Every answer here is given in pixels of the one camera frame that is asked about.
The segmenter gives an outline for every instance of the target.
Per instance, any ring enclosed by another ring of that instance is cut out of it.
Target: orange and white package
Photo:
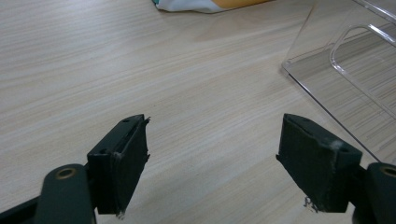
[[[166,11],[221,12],[238,7],[247,7],[269,0],[153,0],[158,9]]]

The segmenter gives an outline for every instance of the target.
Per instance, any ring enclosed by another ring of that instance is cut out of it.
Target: light wood surface
[[[276,161],[284,113],[360,148],[280,64],[312,5],[277,0],[219,14],[149,0],[3,1],[0,211],[144,113],[151,158],[123,221],[351,223],[316,214]],[[365,167],[373,158],[363,157]]]

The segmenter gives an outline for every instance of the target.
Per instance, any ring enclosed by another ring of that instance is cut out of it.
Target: wooden table
[[[282,74],[312,0],[206,15],[150,0],[3,1],[0,211],[144,113],[146,165],[126,217],[99,223],[351,223],[316,214],[275,159],[284,113],[353,139]],[[363,157],[365,167],[373,158]]]

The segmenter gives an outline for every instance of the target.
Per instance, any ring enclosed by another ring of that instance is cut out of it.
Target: clear plastic container
[[[319,0],[282,63],[363,147],[396,164],[396,1]]]

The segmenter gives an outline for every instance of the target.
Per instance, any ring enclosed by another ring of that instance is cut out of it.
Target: wood grain
[[[359,147],[281,73],[311,5],[206,15],[161,12],[149,0],[3,2],[0,211],[144,113],[151,158],[122,223],[350,223],[353,208],[303,207],[275,159],[284,113]],[[373,161],[365,155],[362,165]]]

